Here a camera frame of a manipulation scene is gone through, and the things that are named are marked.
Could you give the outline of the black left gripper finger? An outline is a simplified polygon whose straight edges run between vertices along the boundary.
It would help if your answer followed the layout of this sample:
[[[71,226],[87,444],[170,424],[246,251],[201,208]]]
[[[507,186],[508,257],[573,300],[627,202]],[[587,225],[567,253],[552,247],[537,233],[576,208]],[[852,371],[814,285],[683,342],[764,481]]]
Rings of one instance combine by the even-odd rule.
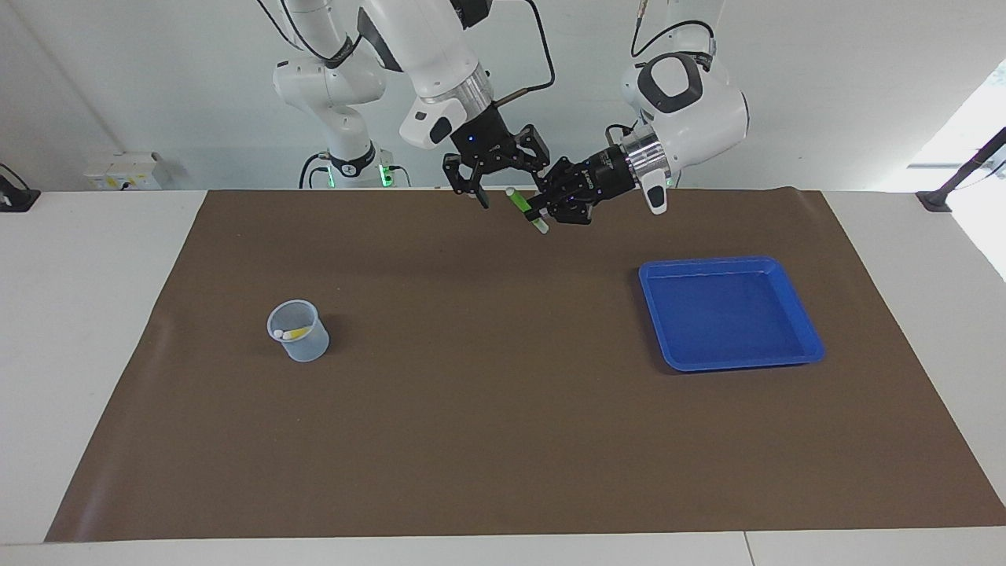
[[[586,226],[592,222],[593,205],[588,197],[557,197],[550,201],[550,216],[558,223]]]
[[[544,219],[544,215],[550,216],[550,201],[554,198],[580,197],[581,192],[586,187],[586,180],[583,179],[581,165],[574,164],[568,158],[560,158],[560,161],[546,175],[536,180],[538,193],[526,200],[529,207],[526,211],[526,219],[538,221],[538,219]]]

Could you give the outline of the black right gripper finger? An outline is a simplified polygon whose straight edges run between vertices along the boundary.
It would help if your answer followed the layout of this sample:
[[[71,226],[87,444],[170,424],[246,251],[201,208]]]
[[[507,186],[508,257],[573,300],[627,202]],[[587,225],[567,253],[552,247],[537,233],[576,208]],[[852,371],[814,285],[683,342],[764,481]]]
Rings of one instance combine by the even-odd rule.
[[[551,162],[549,147],[535,125],[527,124],[511,136],[511,168],[539,175]]]
[[[476,161],[475,165],[468,165],[467,168],[470,169],[468,177],[462,174],[464,166],[467,165],[464,164],[462,155],[456,153],[443,155],[442,171],[445,173],[453,193],[474,197],[482,208],[488,209],[490,207],[488,196],[482,186],[484,162]]]

